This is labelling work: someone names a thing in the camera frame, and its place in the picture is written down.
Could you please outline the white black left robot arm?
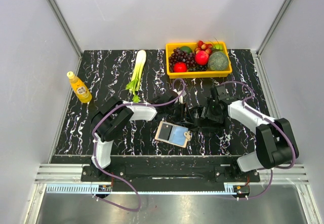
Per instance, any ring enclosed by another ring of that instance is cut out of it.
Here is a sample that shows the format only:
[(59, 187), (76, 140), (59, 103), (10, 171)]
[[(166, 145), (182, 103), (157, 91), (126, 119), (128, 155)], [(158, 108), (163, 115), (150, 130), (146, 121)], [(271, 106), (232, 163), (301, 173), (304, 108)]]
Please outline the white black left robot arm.
[(92, 175), (99, 181), (109, 177), (113, 141), (130, 121), (154, 121), (182, 98), (182, 93), (169, 91), (158, 96), (151, 103), (134, 103), (111, 97), (104, 109), (98, 110), (91, 119), (93, 126), (94, 151)]

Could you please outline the beige leather card holder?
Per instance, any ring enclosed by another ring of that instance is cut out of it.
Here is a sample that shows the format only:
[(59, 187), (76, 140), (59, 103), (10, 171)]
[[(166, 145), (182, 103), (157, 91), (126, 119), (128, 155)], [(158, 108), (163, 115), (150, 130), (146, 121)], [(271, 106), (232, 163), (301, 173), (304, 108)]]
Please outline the beige leather card holder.
[[(161, 140), (158, 138), (162, 123), (173, 125), (173, 129), (172, 129), (172, 133), (171, 133), (169, 141), (164, 141), (164, 140)], [(192, 138), (191, 132), (189, 131), (188, 128), (174, 125), (174, 124), (171, 124), (171, 123), (168, 123), (165, 121), (161, 121), (157, 128), (156, 135), (155, 135), (154, 139), (157, 141), (165, 142), (167, 144), (175, 145), (175, 146), (178, 146), (181, 148), (186, 148), (186, 145), (191, 140), (191, 138)]]

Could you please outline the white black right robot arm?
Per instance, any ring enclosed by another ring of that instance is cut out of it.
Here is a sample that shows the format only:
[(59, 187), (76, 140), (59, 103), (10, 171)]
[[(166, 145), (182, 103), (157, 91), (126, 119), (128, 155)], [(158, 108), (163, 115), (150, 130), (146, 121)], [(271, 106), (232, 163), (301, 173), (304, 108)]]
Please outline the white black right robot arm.
[(230, 96), (223, 85), (212, 87), (210, 92), (211, 96), (207, 98), (200, 114), (210, 130), (225, 128), (229, 119), (233, 119), (247, 127), (256, 137), (255, 150), (239, 157), (228, 167), (227, 171), (234, 180), (242, 181), (254, 170), (295, 164), (299, 149), (287, 119), (275, 119), (260, 113), (246, 104), (245, 100)]

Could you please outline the black plastic card box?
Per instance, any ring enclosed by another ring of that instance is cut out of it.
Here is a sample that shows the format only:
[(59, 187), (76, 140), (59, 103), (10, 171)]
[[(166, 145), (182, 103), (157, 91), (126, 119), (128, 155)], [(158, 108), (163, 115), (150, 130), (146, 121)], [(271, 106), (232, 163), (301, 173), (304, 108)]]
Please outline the black plastic card box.
[(188, 108), (186, 125), (192, 132), (217, 133), (224, 128), (225, 117), (222, 113), (212, 112), (206, 106)]

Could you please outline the black credit card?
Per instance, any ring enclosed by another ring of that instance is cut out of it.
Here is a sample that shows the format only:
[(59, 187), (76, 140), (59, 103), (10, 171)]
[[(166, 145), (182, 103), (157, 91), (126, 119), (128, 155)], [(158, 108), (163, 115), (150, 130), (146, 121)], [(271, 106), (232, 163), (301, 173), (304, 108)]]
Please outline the black credit card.
[(158, 138), (164, 141), (169, 141), (172, 129), (173, 125), (162, 123)]

